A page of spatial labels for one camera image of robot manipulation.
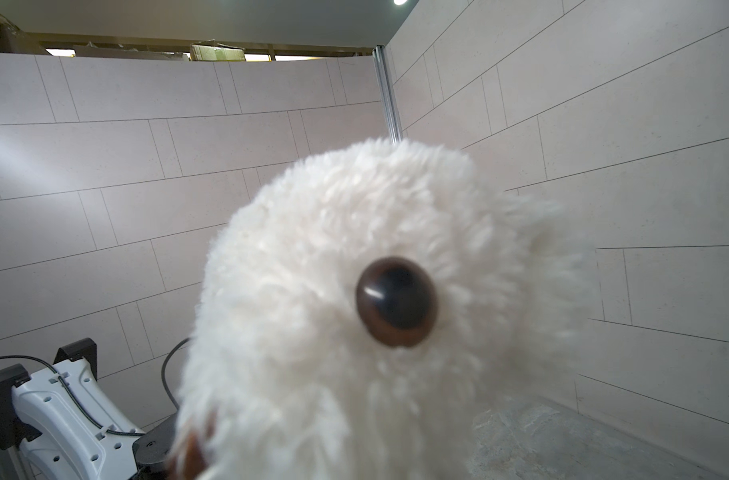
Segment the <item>black mount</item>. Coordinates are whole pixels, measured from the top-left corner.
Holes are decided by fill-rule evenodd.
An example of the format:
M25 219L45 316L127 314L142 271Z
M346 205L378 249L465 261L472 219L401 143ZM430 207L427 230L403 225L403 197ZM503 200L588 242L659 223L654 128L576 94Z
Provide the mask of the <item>black mount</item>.
M13 408L13 387L31 380L24 366L17 363L0 370L0 448L18 446L25 438L33 440L42 433L23 423Z
M69 343L66 346L62 346L58 349L58 353L55 355L55 361L52 363L62 362L63 360L76 360L84 359L90 363L90 370L92 370L92 377L98 378L98 345L91 339L81 339L74 343Z
M167 478L167 458L175 440L175 424L178 414L173 413L145 436L132 444L132 454L138 465L139 480L164 480Z

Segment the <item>brown plastic eye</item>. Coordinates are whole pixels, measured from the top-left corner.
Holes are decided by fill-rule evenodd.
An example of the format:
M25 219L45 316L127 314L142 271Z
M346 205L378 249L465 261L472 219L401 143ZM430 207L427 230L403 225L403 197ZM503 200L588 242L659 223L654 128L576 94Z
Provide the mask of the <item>brown plastic eye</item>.
M376 260L357 284L357 311L370 334L386 346L415 346L437 319L434 283L415 262Z

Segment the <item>tiled wall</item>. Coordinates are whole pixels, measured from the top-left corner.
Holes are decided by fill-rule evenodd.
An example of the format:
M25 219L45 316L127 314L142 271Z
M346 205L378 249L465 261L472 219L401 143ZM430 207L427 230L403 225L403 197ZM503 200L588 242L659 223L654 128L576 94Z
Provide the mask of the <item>tiled wall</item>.
M90 336L101 387L157 423L210 239L289 162L384 135L372 57L0 54L0 355Z
M548 396L729 476L729 0L421 0L388 50L408 138L593 238Z

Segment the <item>gray floor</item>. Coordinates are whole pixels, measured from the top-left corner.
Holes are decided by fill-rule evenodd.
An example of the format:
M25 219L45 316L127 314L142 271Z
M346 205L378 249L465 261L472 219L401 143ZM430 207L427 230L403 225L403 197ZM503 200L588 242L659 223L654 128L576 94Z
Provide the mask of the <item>gray floor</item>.
M478 480L724 480L609 427L534 401L516 401L475 421Z

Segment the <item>ceiling light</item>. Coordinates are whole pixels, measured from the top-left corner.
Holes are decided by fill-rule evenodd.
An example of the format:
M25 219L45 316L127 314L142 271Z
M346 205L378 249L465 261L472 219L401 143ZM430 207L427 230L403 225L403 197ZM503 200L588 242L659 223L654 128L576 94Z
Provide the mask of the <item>ceiling light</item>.
M321 57L305 57L302 55L276 55L277 62L283 62L288 60L317 60Z
M48 48L47 51L56 57L73 57L76 54L72 48Z
M268 62L271 58L267 54L245 53L244 60L247 62Z

